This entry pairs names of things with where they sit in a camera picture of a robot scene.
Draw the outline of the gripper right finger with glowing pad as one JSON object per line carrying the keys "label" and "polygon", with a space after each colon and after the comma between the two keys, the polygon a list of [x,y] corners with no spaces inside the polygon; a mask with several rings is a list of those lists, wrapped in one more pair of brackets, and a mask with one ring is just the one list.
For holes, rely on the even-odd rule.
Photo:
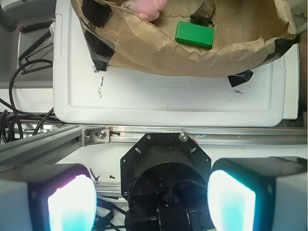
{"label": "gripper right finger with glowing pad", "polygon": [[308,161],[220,158],[212,166],[207,200],[218,231],[306,231]]}

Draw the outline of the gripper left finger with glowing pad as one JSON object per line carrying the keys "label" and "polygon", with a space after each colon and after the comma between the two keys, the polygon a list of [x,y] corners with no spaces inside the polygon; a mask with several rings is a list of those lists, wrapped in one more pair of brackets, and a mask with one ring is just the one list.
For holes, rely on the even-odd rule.
{"label": "gripper left finger with glowing pad", "polygon": [[2,165],[2,231],[90,231],[97,194],[82,164]]}

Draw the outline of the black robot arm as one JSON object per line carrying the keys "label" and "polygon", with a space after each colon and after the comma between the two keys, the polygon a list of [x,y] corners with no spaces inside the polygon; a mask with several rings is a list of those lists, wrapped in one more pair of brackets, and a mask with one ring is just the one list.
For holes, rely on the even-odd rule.
{"label": "black robot arm", "polygon": [[[122,181],[128,231],[305,231],[305,158],[221,158],[206,171],[147,168]],[[98,198],[81,164],[0,168],[3,231],[90,231]]]}

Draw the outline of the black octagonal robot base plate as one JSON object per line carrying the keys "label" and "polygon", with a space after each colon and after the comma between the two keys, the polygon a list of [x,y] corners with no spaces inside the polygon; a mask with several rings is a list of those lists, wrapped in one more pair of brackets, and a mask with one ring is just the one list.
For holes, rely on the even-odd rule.
{"label": "black octagonal robot base plate", "polygon": [[121,195],[167,191],[177,180],[206,185],[211,158],[185,133],[146,133],[120,160]]}

